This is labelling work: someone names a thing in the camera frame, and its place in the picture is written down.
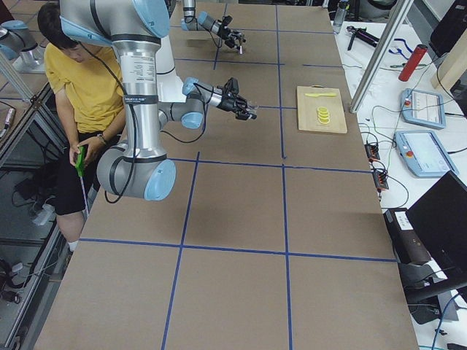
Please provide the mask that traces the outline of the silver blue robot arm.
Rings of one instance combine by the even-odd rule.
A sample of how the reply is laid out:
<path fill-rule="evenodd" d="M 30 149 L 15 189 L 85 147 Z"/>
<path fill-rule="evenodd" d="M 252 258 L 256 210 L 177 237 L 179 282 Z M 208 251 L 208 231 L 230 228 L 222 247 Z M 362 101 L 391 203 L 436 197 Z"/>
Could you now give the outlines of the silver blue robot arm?
<path fill-rule="evenodd" d="M 111 47 L 120 64 L 127 139 L 99 162 L 97 176 L 108 193 L 147 201 L 169 195 L 177 172 L 160 140 L 166 123 L 203 128 L 208 106 L 233 112 L 238 120 L 256 118 L 236 79 L 214 87 L 177 76 L 166 1 L 61 1 L 60 7 L 65 35 Z"/>
<path fill-rule="evenodd" d="M 230 15 L 224 15 L 221 19 L 214 19 L 208 12 L 202 11 L 196 14 L 196 1 L 182 1 L 183 18 L 181 19 L 181 28 L 184 31 L 206 31 L 212 37 L 218 38 L 215 42 L 217 48 L 223 45 L 243 54 L 243 44 L 246 42 L 244 34 L 241 31 L 232 29 L 229 25 L 233 18 Z"/>

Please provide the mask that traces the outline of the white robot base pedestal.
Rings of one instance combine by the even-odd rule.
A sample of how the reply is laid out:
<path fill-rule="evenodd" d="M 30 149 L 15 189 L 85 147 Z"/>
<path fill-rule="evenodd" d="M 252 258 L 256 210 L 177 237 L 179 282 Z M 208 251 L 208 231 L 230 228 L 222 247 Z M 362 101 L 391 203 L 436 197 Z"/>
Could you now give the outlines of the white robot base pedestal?
<path fill-rule="evenodd" d="M 169 36 L 161 39 L 161 47 L 155 54 L 158 96 L 162 102 L 185 102 L 183 81 L 178 76 Z"/>

